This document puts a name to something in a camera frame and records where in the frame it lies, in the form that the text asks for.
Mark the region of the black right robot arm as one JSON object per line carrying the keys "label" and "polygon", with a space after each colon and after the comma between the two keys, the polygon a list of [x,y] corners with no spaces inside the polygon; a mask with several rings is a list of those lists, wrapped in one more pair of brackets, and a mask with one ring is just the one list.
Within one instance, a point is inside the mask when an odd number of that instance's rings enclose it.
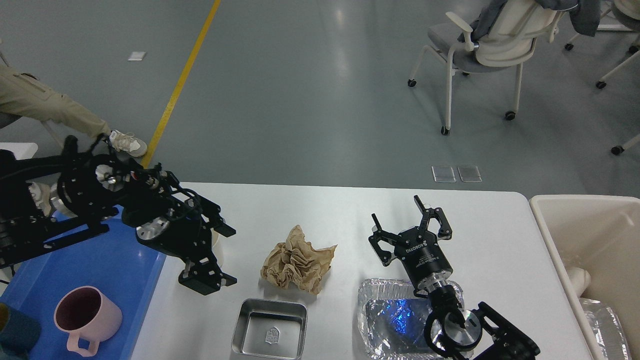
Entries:
{"label": "black right robot arm", "polygon": [[450,282],[453,267],[439,245],[452,238],[450,223],[442,208],[425,207],[418,195],[413,199],[422,216],[417,226],[394,234],[372,214],[368,241],[383,266],[400,260],[413,295],[429,301],[422,332],[427,346],[443,358],[466,360],[487,334],[493,342],[479,360],[534,360],[540,347],[493,307],[481,301],[476,309],[464,308]]}

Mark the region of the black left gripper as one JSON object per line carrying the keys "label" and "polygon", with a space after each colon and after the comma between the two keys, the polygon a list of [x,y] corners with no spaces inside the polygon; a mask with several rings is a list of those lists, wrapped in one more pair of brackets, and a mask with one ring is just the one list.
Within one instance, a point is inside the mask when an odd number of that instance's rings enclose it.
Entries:
{"label": "black left gripper", "polygon": [[222,287],[235,285],[238,280],[224,273],[218,264],[211,230],[229,238],[237,233],[226,224],[221,207],[192,189],[187,190],[187,215],[179,219],[159,216],[135,228],[135,239],[160,253],[181,259],[185,269],[178,283],[203,296]]}

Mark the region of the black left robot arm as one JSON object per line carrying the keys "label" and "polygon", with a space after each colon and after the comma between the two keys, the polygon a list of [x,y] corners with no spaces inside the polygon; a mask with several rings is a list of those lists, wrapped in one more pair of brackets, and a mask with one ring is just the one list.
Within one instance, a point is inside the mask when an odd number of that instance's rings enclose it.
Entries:
{"label": "black left robot arm", "polygon": [[[18,159],[1,151],[2,268],[105,234],[107,219],[120,215],[138,243],[184,262],[181,285],[207,296],[237,283],[213,251],[214,233],[236,234],[217,203],[182,187],[160,163],[145,168],[119,159],[112,145],[106,153],[94,148],[80,152],[77,138],[67,136],[59,155]],[[51,174],[58,175],[58,203],[71,213],[61,221],[38,208],[29,189],[30,180]]]}

